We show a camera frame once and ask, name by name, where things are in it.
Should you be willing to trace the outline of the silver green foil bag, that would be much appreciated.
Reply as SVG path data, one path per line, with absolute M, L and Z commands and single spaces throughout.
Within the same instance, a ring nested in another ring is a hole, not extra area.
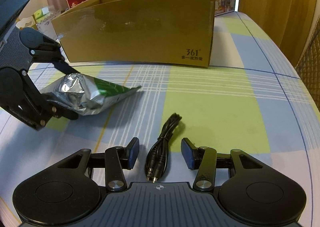
M 50 102 L 87 116 L 101 113 L 140 88 L 140 85 L 127 88 L 89 75 L 73 73 L 42 88 L 40 93 Z

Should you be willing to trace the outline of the checkered tablecloth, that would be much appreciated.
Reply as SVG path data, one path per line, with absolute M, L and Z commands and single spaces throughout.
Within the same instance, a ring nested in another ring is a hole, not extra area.
M 208 68 L 155 64 L 74 63 L 93 77 L 140 92 L 96 116 L 53 118 L 39 131 L 1 111 L 1 221 L 18 226 L 11 198 L 24 179 L 82 148 L 103 152 L 133 137 L 141 148 L 128 182 L 144 181 L 145 157 L 164 122 L 182 116 L 170 141 L 164 181 L 193 181 L 181 139 L 219 153 L 242 149 L 299 183 L 303 226 L 319 226 L 319 110 L 270 37 L 247 15 L 217 16 Z

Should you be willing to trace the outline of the brown cardboard box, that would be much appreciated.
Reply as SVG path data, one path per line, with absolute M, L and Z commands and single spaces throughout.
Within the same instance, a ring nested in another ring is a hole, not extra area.
M 207 67 L 215 0 L 87 0 L 52 24 L 71 62 Z

